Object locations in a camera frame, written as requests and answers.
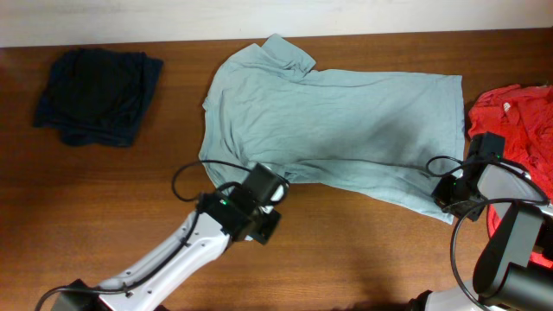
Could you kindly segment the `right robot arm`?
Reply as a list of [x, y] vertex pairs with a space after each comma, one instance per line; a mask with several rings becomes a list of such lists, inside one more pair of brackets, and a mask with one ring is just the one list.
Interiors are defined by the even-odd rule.
[[[531, 261], [533, 251], [552, 257], [552, 204], [523, 165], [503, 157], [505, 139], [487, 132], [475, 136], [460, 176], [440, 174], [432, 193], [443, 212], [457, 218], [450, 264], [457, 288], [426, 291], [408, 302], [409, 310], [550, 310], [552, 271]], [[500, 222], [465, 283], [456, 264], [456, 242], [466, 219], [476, 221], [486, 207]]]

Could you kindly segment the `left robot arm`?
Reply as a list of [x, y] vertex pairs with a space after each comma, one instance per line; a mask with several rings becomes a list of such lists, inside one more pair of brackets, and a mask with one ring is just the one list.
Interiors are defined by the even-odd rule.
[[243, 181], [229, 181], [191, 201], [195, 209], [154, 250], [122, 273], [89, 287], [80, 279], [49, 290], [55, 310], [160, 310], [162, 302], [194, 272], [223, 255], [235, 243], [267, 244], [281, 215], [275, 207], [289, 182], [263, 164], [246, 171]]

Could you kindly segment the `light blue t-shirt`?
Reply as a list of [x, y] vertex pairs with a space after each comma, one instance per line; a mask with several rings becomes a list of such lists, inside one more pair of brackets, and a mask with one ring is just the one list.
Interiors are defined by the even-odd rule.
[[218, 69], [199, 157], [215, 185], [261, 163], [293, 183], [367, 195], [446, 223], [438, 174], [464, 153], [461, 76], [318, 71], [279, 35]]

